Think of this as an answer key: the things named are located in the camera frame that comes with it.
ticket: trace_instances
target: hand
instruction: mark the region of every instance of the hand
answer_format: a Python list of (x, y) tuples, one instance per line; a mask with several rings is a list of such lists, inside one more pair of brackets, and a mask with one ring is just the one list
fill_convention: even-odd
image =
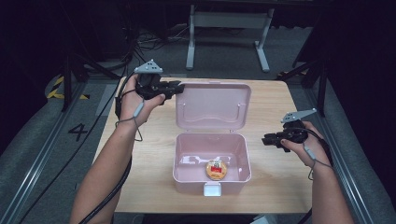
[[(309, 130), (315, 132), (320, 138), (323, 138), (323, 136), (318, 132), (318, 130), (312, 125), (311, 122), (303, 121), (303, 124), (306, 129), (309, 129)], [(282, 139), (281, 144), (284, 147), (290, 149), (291, 151), (294, 151), (305, 165), (307, 165), (311, 168), (314, 166), (315, 162), (305, 152), (303, 144), (293, 143), (286, 139)], [(315, 154), (317, 161), (321, 161), (324, 164), (327, 164), (330, 166), (329, 158), (327, 157), (319, 140), (314, 135), (309, 133), (308, 138), (304, 142), (304, 145), (306, 147), (308, 147)]]
[[(133, 75), (131, 78), (129, 78), (122, 92), (134, 90), (136, 85), (136, 79), (137, 79), (137, 75)], [(145, 123), (148, 120), (151, 111), (157, 105), (160, 105), (164, 100), (165, 100), (165, 95), (161, 94), (150, 100), (144, 101), (142, 110), (140, 111), (139, 115), (135, 118), (137, 127)], [(130, 119), (134, 115), (134, 112), (136, 111), (137, 107), (142, 102), (143, 102), (143, 98), (139, 96), (136, 93), (136, 91), (131, 91), (123, 95), (121, 99), (122, 107), (121, 107), (120, 120)], [(134, 124), (133, 120), (124, 121), (122, 123), (131, 123), (131, 122)]]

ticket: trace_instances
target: box latch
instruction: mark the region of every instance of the box latch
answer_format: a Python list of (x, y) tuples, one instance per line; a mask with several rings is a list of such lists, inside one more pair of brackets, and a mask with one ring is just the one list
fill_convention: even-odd
[(204, 185), (204, 196), (221, 196), (220, 182), (206, 182)]

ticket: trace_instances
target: table surface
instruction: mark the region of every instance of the table surface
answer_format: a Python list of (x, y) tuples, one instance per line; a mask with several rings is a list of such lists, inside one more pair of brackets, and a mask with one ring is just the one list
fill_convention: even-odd
[[(214, 79), (162, 78), (162, 80), (209, 81)], [(287, 214), (305, 213), (311, 208), (312, 183), (309, 168), (295, 153), (264, 146), (265, 133), (282, 131), (280, 120), (295, 111), (284, 82), (267, 80), (216, 79), (242, 82), (251, 88), (245, 127), (238, 130), (247, 140), (251, 179), (236, 195), (205, 197), (176, 191), (173, 164), (177, 135), (175, 96), (156, 108), (140, 127), (143, 142), (134, 144), (131, 173), (125, 182), (116, 212), (200, 213), (200, 214)], [(114, 102), (107, 118), (96, 156), (113, 133), (117, 117)]]

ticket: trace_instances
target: dark background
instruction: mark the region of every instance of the dark background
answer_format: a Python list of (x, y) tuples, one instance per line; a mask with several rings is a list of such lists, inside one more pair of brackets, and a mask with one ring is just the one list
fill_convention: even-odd
[[(188, 22), (186, 8), (126, 1), (2, 1), (0, 152), (47, 102), (44, 89), (61, 71), (66, 55), (76, 52), (96, 62), (119, 58), (139, 28), (165, 37), (173, 25)], [(297, 61), (326, 62), (349, 122), (395, 204), (393, 8), (392, 1), (362, 0), (332, 1), (324, 9), (282, 7), (272, 25), (315, 27)]]

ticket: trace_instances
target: motion capture controller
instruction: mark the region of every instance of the motion capture controller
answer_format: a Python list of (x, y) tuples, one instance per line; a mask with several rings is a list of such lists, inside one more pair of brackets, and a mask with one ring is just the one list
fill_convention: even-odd
[(277, 148), (282, 147), (285, 152), (290, 152), (288, 148), (283, 147), (282, 144), (280, 144), (280, 140), (287, 139), (295, 143), (303, 143), (305, 139), (308, 138), (308, 133), (304, 132), (303, 130), (299, 130), (305, 128), (303, 122), (301, 121), (301, 118), (304, 118), (315, 112), (317, 112), (315, 108), (313, 108), (312, 110), (304, 110), (291, 113), (288, 112), (285, 117), (280, 121), (281, 123), (284, 123), (283, 132), (267, 133), (264, 135), (264, 138), (262, 138), (262, 142), (265, 146), (276, 146)]
[(184, 91), (184, 85), (179, 85), (180, 81), (160, 81), (160, 74), (163, 70), (152, 59), (136, 67), (134, 72), (139, 74), (135, 86), (136, 92), (145, 100), (152, 99), (160, 94), (164, 94), (165, 100), (169, 100), (172, 99), (174, 94), (179, 94)]

